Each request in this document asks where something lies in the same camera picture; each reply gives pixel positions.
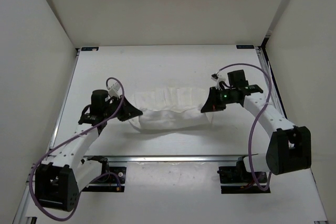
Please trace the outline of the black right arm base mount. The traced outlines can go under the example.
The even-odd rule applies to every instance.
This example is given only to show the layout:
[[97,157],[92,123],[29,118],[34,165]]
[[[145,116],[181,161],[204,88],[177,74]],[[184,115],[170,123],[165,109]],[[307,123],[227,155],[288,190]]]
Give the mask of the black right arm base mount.
[[263,191],[254,182],[251,172],[238,160],[235,165],[219,166],[218,171],[221,194],[269,194],[270,188]]

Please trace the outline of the white pleated skirt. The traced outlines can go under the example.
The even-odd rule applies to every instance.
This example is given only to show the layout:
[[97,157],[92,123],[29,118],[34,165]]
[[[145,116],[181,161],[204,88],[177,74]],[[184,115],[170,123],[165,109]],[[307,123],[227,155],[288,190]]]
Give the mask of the white pleated skirt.
[[164,87],[136,92],[130,103],[143,114],[130,119],[138,131],[174,131],[211,125],[213,113],[201,113],[208,92],[195,87]]

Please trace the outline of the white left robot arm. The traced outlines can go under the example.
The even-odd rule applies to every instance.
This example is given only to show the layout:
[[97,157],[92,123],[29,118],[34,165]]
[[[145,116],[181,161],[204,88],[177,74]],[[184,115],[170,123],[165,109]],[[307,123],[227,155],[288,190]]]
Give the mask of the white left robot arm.
[[142,114],[123,95],[112,96],[107,90],[94,90],[91,103],[82,110],[76,139],[54,149],[54,156],[37,166],[34,190],[37,202],[45,208],[74,210],[85,187],[95,180],[105,182],[110,176],[106,157],[86,157],[107,121],[116,118],[124,122]]

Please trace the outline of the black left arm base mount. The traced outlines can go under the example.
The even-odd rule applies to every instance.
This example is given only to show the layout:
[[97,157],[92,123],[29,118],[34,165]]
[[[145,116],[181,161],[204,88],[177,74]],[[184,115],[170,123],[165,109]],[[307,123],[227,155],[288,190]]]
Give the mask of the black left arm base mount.
[[91,156],[87,161],[94,161],[101,165],[101,176],[96,178],[82,191],[101,193],[124,192],[127,175],[127,168],[125,166],[110,166],[108,159],[103,156]]

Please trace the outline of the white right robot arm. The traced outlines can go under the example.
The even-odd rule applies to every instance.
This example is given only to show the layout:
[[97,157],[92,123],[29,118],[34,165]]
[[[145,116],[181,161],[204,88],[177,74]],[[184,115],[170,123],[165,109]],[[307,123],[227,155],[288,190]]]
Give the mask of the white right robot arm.
[[216,86],[209,89],[202,113],[226,109],[228,104],[240,104],[250,112],[269,136],[266,153],[244,157],[236,168],[236,177],[247,182],[255,172],[280,175],[311,167],[311,133],[305,126],[296,126],[267,101],[261,87],[249,84],[243,70],[228,73],[229,85],[215,73]]

